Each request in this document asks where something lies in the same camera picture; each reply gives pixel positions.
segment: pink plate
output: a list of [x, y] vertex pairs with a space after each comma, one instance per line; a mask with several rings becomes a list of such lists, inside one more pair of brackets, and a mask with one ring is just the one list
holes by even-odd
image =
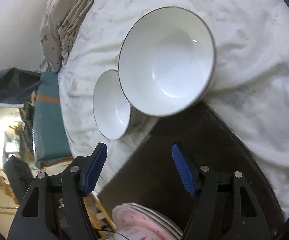
[[165, 229], [153, 222], [149, 217], [128, 206], [116, 206], [112, 210], [112, 220], [117, 230], [127, 227], [142, 227], [156, 233], [162, 240], [177, 240]]

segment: stack of plates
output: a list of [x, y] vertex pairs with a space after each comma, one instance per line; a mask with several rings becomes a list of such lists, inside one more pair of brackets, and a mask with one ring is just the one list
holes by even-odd
[[112, 210], [117, 230], [142, 227], [155, 232], [162, 240], [180, 240], [183, 232], [169, 218], [136, 203], [124, 203]]

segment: screw head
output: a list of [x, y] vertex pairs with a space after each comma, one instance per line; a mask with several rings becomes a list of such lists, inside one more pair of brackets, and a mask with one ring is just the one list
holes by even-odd
[[38, 179], [42, 179], [42, 178], [44, 178], [46, 176], [46, 173], [45, 172], [40, 172], [39, 174], [38, 174]]
[[234, 173], [234, 176], [236, 176], [237, 178], [241, 178], [242, 177], [242, 173], [240, 171], [236, 171]]
[[202, 165], [202, 166], [200, 167], [200, 170], [201, 170], [201, 171], [204, 171], [204, 172], [207, 172], [207, 171], [209, 171], [209, 167], [208, 167], [208, 166], [205, 166], [205, 165]]
[[78, 166], [72, 166], [71, 168], [70, 168], [70, 171], [71, 172], [77, 172], [79, 170], [79, 167]]

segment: bowl rim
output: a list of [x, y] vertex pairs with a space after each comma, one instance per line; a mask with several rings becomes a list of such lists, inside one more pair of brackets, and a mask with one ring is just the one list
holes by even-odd
[[129, 100], [126, 98], [126, 95], [125, 95], [124, 92], [122, 91], [124, 97], [127, 99], [128, 103], [129, 103], [129, 105], [130, 105], [128, 124], [126, 125], [126, 128], [125, 128], [125, 130], [123, 131], [123, 133], [121, 134], [120, 137], [115, 138], [115, 139], [110, 139], [110, 138], [108, 138], [107, 136], [105, 136], [105, 135], [102, 133], [102, 131], [100, 130], [99, 125], [98, 125], [98, 123], [97, 123], [97, 119], [95, 118], [95, 115], [94, 115], [94, 92], [95, 92], [95, 88], [97, 87], [97, 84], [98, 84], [100, 78], [101, 78], [105, 73], [107, 73], [107, 72], [109, 72], [109, 71], [115, 71], [115, 72], [118, 73], [118, 76], [119, 76], [119, 72], [118, 72], [117, 70], [115, 70], [115, 69], [108, 69], [108, 70], [104, 71], [104, 72], [99, 76], [97, 82], [95, 83], [94, 90], [93, 90], [93, 95], [92, 95], [92, 111], [93, 111], [93, 118], [94, 118], [95, 124], [97, 125], [98, 130], [100, 131], [100, 133], [101, 133], [105, 138], [107, 138], [108, 140], [115, 141], [115, 140], [121, 139], [121, 138], [126, 134], [126, 132], [127, 132], [127, 130], [128, 130], [128, 127], [129, 127], [129, 124], [130, 124], [130, 119], [131, 119], [131, 107], [132, 107], [132, 105], [130, 104]]
[[[126, 96], [126, 94], [125, 94], [125, 92], [124, 92], [124, 90], [123, 90], [122, 84], [121, 84], [119, 67], [120, 67], [120, 58], [121, 58], [121, 51], [122, 51], [122, 49], [123, 49], [123, 45], [124, 45], [124, 43], [125, 43], [128, 35], [129, 35], [129, 33], [130, 33], [131, 30], [134, 28], [134, 26], [135, 26], [142, 18], [144, 18], [145, 16], [147, 16], [148, 14], [150, 14], [150, 13], [152, 13], [152, 12], [154, 12], [154, 11], [157, 11], [157, 10], [165, 9], [165, 8], [182, 9], [182, 10], [185, 10], [185, 11], [187, 11], [187, 12], [192, 13], [194, 16], [196, 16], [197, 18], [200, 19], [200, 21], [204, 24], [204, 26], [205, 26], [206, 29], [208, 30], [208, 33], [209, 33], [209, 35], [210, 35], [210, 37], [211, 37], [212, 50], [213, 50], [213, 62], [212, 62], [212, 65], [211, 65], [210, 74], [209, 74], [209, 76], [208, 76], [205, 84], [203, 85], [203, 88], [201, 89], [200, 93], [198, 93], [198, 94], [195, 96], [195, 98], [193, 98], [193, 100], [191, 100], [191, 101], [190, 101], [188, 104], [186, 104], [185, 106], [179, 108], [177, 111], [173, 111], [173, 112], [168, 113], [168, 114], [159, 114], [159, 115], [156, 115], [156, 114], [151, 114], [151, 113], [143, 112], [143, 111], [141, 111], [140, 109], [138, 109], [137, 107], [135, 107], [135, 106], [130, 102], [130, 100], [129, 100], [128, 97]], [[214, 76], [214, 70], [215, 70], [215, 65], [216, 65], [216, 54], [217, 54], [216, 45], [215, 45], [215, 40], [214, 40], [214, 37], [213, 37], [213, 35], [212, 35], [212, 32], [211, 32], [209, 26], [206, 24], [206, 22], [205, 22], [198, 14], [196, 14], [195, 12], [193, 12], [193, 11], [187, 9], [187, 8], [183, 8], [183, 7], [180, 7], [180, 6], [163, 6], [163, 7], [156, 8], [156, 9], [148, 12], [147, 14], [143, 15], [139, 20], [137, 20], [137, 21], [135, 22], [135, 24], [131, 27], [131, 29], [128, 31], [125, 39], [123, 40], [123, 43], [122, 43], [122, 46], [121, 46], [121, 49], [120, 49], [120, 52], [119, 52], [119, 60], [118, 60], [118, 76], [119, 76], [120, 87], [121, 87], [122, 92], [123, 92], [123, 94], [125, 95], [126, 99], [127, 99], [128, 102], [130, 103], [130, 105], [133, 106], [134, 108], [136, 108], [137, 110], [139, 110], [140, 112], [146, 114], [146, 115], [155, 116], [155, 117], [168, 117], [168, 116], [171, 116], [171, 115], [174, 115], [174, 114], [178, 114], [178, 113], [182, 112], [183, 110], [187, 109], [188, 107], [190, 107], [192, 104], [197, 103], [198, 100], [199, 100], [199, 98], [202, 98], [202, 97], [205, 95], [205, 93], [206, 93], [206, 91], [207, 91], [207, 89], [208, 89], [208, 87], [209, 87], [209, 85], [210, 85], [210, 83], [211, 83], [211, 79], [212, 79], [212, 77]]]

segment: orange stripe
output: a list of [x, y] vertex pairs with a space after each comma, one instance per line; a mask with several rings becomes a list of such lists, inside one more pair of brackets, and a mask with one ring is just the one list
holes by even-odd
[[47, 97], [47, 96], [42, 96], [42, 95], [37, 95], [37, 101], [44, 101], [44, 102], [50, 102], [54, 104], [60, 104], [60, 99], [59, 98], [53, 98], [53, 97]]

